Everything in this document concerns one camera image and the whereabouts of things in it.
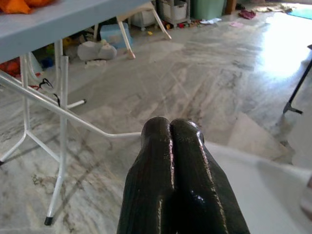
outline dark green object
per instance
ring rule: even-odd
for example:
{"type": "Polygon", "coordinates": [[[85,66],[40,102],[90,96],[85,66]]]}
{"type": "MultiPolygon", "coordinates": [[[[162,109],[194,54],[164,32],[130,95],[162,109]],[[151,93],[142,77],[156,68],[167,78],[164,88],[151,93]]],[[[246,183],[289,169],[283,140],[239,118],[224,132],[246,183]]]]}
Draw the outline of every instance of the dark green object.
{"type": "Polygon", "coordinates": [[[180,234],[249,234],[228,179],[191,121],[171,123],[180,234]]]}
{"type": "Polygon", "coordinates": [[[211,20],[220,17],[224,0],[191,0],[191,17],[196,20],[211,20]]]}
{"type": "Polygon", "coordinates": [[[172,147],[167,119],[144,125],[141,151],[126,178],[117,234],[176,234],[172,147]]]}

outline marble floor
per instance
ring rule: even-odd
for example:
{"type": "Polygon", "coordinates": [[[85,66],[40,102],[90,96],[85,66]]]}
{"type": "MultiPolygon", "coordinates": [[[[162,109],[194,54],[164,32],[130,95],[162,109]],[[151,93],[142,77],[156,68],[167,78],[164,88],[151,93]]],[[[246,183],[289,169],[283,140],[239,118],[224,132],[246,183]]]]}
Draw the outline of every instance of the marble floor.
{"type": "MultiPolygon", "coordinates": [[[[252,20],[233,15],[215,25],[171,30],[172,41],[158,31],[135,31],[135,60],[121,52],[104,72],[71,64],[69,102],[87,99],[73,112],[110,133],[140,132],[155,116],[189,118],[206,141],[289,163],[287,134],[300,116],[282,110],[312,57],[311,26],[308,19],[259,13],[252,20]],[[232,21],[243,27],[231,27],[232,21]]],[[[303,111],[312,98],[311,76],[293,103],[303,111]]],[[[0,156],[23,133],[20,101],[0,86],[0,156]]],[[[31,124],[58,152],[59,118],[32,103],[31,124]]],[[[0,234],[116,232],[140,142],[108,141],[73,122],[68,128],[68,170],[55,223],[43,225],[57,164],[27,140],[0,167],[0,234]]]]}

